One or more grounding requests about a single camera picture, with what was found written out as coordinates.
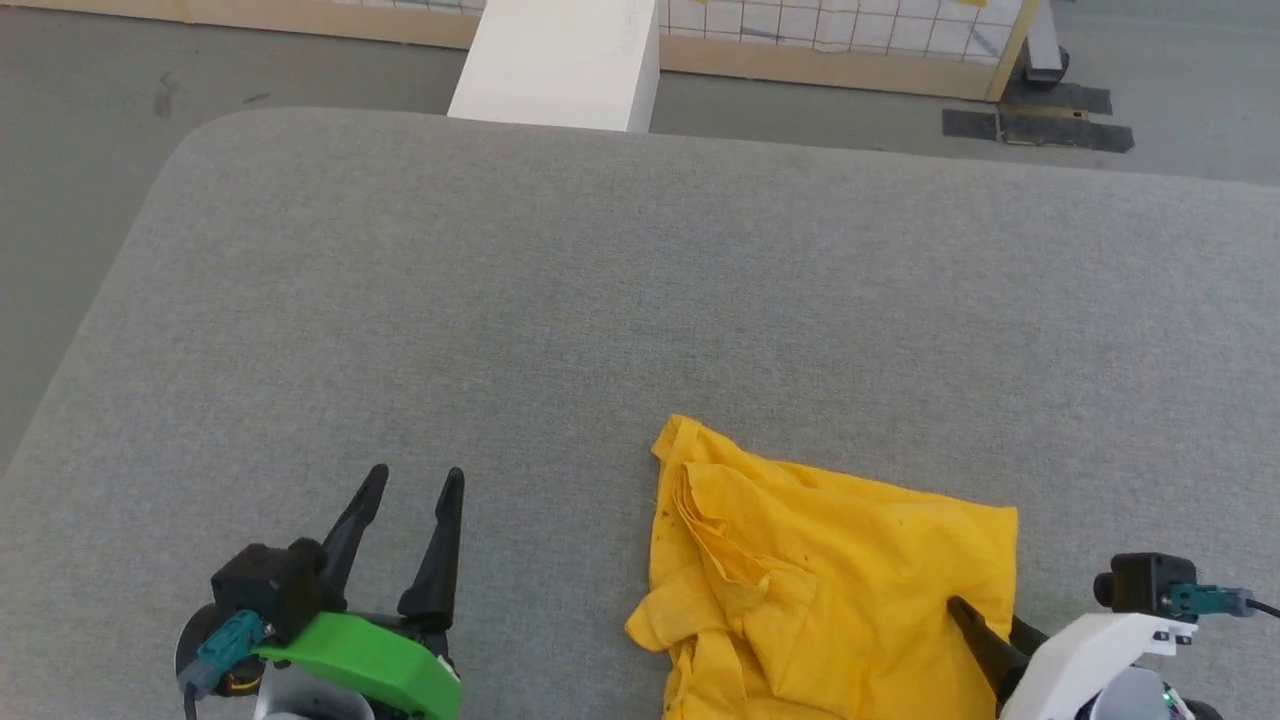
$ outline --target black tape on floor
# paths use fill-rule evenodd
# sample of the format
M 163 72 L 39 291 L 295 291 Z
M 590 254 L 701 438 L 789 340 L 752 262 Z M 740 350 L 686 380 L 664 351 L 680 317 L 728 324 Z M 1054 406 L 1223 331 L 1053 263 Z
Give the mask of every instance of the black tape on floor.
M 1005 88 L 1005 96 L 1000 102 L 1002 105 L 1032 105 L 1037 108 L 1070 108 L 1071 110 L 1085 110 L 1094 115 L 1111 114 L 1110 90 L 1084 87 L 1069 82 L 1060 82 L 1050 90 L 1037 90 L 1027 83 L 1011 82 Z
M 951 109 L 942 110 L 942 135 L 1103 152 L 1126 152 L 1134 145 L 1133 129 L 1123 126 L 1102 126 L 1078 118 L 1001 114 L 997 127 L 995 113 Z

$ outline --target yellow cloth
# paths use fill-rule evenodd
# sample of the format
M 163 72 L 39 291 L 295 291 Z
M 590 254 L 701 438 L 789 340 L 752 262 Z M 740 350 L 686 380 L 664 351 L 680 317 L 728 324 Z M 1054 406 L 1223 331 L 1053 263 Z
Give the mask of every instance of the yellow cloth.
M 627 634 L 671 655 L 666 720 L 995 716 L 946 601 L 1009 637 L 1016 510 L 765 460 L 681 416 L 653 452 Z

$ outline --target folded yellow garment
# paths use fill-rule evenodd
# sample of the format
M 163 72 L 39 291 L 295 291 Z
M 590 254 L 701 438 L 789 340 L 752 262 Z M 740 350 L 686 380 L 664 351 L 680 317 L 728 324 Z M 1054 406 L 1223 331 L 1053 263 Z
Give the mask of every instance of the folded yellow garment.
M 776 462 L 673 416 L 650 592 L 627 620 L 673 665 L 666 720 L 991 720 L 947 615 L 1009 637 L 1018 511 Z

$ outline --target gray floor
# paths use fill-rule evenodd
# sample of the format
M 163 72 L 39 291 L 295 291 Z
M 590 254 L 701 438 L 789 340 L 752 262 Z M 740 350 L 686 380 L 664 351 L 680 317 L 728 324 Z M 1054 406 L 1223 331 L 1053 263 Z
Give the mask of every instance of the gray floor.
M 945 138 L 922 97 L 666 74 L 653 131 L 1280 184 L 1280 5 L 1059 5 L 1070 79 L 1110 87 L 1126 155 Z M 156 172 L 251 108 L 443 113 L 461 53 L 0 8 L 0 471 Z

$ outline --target floor stain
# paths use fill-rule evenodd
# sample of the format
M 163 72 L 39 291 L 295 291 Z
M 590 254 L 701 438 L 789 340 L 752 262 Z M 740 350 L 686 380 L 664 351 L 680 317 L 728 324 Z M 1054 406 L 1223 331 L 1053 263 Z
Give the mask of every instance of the floor stain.
M 169 113 L 173 111 L 173 96 L 175 92 L 182 90 L 178 81 L 169 78 L 170 72 L 165 70 L 160 76 L 160 87 L 151 94 L 151 111 L 156 114 L 157 118 L 168 118 Z

